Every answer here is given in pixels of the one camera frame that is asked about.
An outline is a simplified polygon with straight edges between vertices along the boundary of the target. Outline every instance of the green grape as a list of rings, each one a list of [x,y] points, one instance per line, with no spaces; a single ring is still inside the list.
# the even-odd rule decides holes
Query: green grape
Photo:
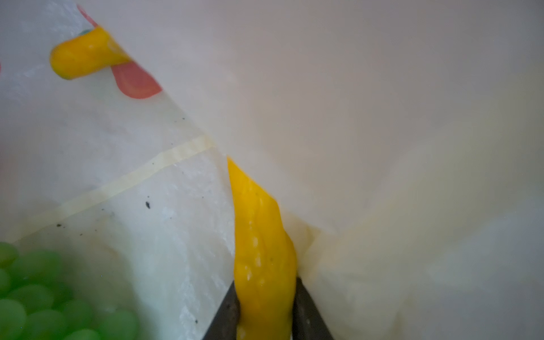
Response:
[[[27,285],[12,290],[8,299],[23,304],[28,314],[39,310],[46,310],[53,306],[53,292],[42,285]]]
[[[117,311],[98,327],[103,340],[134,340],[138,335],[138,319],[128,311]]]
[[[11,288],[11,278],[4,269],[0,268],[0,298],[5,296]]]
[[[101,340],[101,339],[97,331],[94,331],[92,329],[82,329],[68,335],[67,337],[64,338],[64,340]]]
[[[51,284],[61,271],[60,255],[54,251],[36,250],[13,261],[8,271],[14,286],[28,283]]]
[[[57,308],[60,306],[60,304],[73,299],[72,289],[63,282],[54,282],[53,284],[49,285],[48,288],[51,290],[51,292],[53,292],[53,296],[55,297],[53,302],[54,308]]]
[[[59,309],[62,311],[66,321],[68,321],[69,332],[89,327],[91,324],[92,308],[85,301],[72,300],[65,302]]]
[[[0,300],[0,339],[15,340],[23,331],[27,315],[18,301]]]
[[[9,243],[0,242],[0,268],[9,266],[18,257],[17,248]]]
[[[44,310],[30,314],[20,340],[57,340],[66,334],[66,319],[59,311]]]

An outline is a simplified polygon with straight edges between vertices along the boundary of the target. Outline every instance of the cut yellow pepper piece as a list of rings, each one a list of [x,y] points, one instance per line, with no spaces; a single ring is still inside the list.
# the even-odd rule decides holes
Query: cut yellow pepper piece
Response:
[[[289,340],[296,253],[277,202],[228,160],[234,202],[237,340]]]
[[[57,45],[49,58],[51,68],[64,79],[83,77],[104,67],[124,64],[131,58],[97,26],[89,33]]]

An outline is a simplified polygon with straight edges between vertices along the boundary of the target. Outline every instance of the yellow object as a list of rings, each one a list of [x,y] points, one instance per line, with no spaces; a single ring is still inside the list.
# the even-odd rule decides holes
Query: yellow object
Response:
[[[276,201],[228,160],[234,201],[237,340],[289,340],[296,253]]]
[[[57,45],[50,56],[53,71],[68,80],[129,61],[130,57],[100,26]]]

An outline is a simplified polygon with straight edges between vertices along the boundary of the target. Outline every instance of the yellow chili pepper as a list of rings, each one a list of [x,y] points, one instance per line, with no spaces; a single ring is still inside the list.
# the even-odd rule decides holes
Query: yellow chili pepper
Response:
[[[89,33],[57,45],[49,58],[51,68],[64,79],[83,77],[107,66],[124,64],[131,58],[97,26]]]
[[[277,202],[228,160],[234,201],[237,340],[289,340],[296,253]]]

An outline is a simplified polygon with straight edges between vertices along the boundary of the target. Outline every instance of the wrinkled plastic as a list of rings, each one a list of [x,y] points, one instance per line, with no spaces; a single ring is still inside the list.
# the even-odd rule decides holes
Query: wrinkled plastic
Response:
[[[81,5],[164,89],[62,81],[76,6],[0,3],[0,236],[81,298],[200,339],[232,282],[225,158],[179,107],[293,212],[335,339],[544,337],[540,2]]]

